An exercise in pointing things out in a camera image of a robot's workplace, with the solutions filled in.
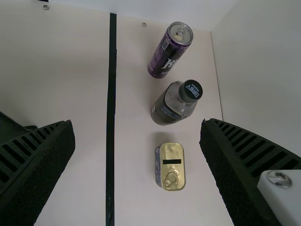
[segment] purple can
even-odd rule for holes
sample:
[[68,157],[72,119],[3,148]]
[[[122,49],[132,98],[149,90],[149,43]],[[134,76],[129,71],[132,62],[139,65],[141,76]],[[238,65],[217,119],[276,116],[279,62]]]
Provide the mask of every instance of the purple can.
[[192,40],[193,32],[188,25],[182,22],[172,23],[147,66],[150,75],[157,79],[164,78],[190,46]]

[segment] white wall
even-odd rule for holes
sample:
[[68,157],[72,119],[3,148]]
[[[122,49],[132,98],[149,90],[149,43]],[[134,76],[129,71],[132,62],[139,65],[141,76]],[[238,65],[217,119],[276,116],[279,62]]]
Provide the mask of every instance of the white wall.
[[75,152],[35,226],[104,226],[110,15],[43,5],[0,0],[0,111],[73,124]]
[[299,156],[300,11],[300,0],[241,0],[212,31],[224,120]]
[[238,0],[49,0],[49,2],[100,9],[164,23],[182,21],[193,28],[210,31]]

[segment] can lid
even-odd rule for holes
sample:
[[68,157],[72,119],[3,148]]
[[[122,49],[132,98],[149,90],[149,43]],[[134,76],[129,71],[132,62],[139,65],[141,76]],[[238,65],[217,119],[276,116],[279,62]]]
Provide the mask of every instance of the can lid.
[[181,45],[189,45],[193,40],[192,29],[182,22],[173,22],[169,26],[169,33],[172,40]]
[[180,98],[186,103],[197,102],[203,95],[202,86],[195,80],[187,80],[179,88]]
[[185,187],[184,149],[179,143],[164,143],[160,147],[161,187],[178,191]]

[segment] pull tab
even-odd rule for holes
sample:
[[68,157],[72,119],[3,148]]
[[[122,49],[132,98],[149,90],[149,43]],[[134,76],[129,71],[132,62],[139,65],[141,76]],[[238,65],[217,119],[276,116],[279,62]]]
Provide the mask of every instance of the pull tab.
[[170,172],[167,174],[163,186],[166,190],[169,190],[173,185],[173,183],[175,183],[176,181],[177,181],[177,176],[173,172]]
[[182,41],[184,39],[185,29],[183,27],[178,27],[177,32],[175,34],[175,38],[178,41]]

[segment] white panel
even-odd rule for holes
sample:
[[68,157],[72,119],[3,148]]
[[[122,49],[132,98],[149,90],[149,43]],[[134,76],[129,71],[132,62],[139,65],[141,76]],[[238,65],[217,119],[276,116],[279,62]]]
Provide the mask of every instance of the white panel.
[[76,150],[35,225],[103,226],[109,14],[43,4],[0,3],[0,111],[73,123]]
[[289,188],[271,183],[268,172],[264,171],[260,176],[257,185],[260,193],[282,226],[301,226],[301,169],[281,170],[293,183]]
[[[165,78],[155,79],[147,64],[167,26],[117,17],[115,224],[231,226],[199,146],[202,120],[222,118],[211,34],[193,30],[192,45]],[[150,112],[156,99],[170,83],[188,79],[204,90],[192,116],[169,126],[154,123]],[[156,184],[154,152],[164,142],[184,147],[186,186],[181,191],[167,192]]]
[[50,2],[100,9],[118,15],[169,24],[182,21],[191,27],[210,31],[238,0],[51,0]]
[[300,0],[241,0],[212,32],[224,120],[298,155],[300,10]]

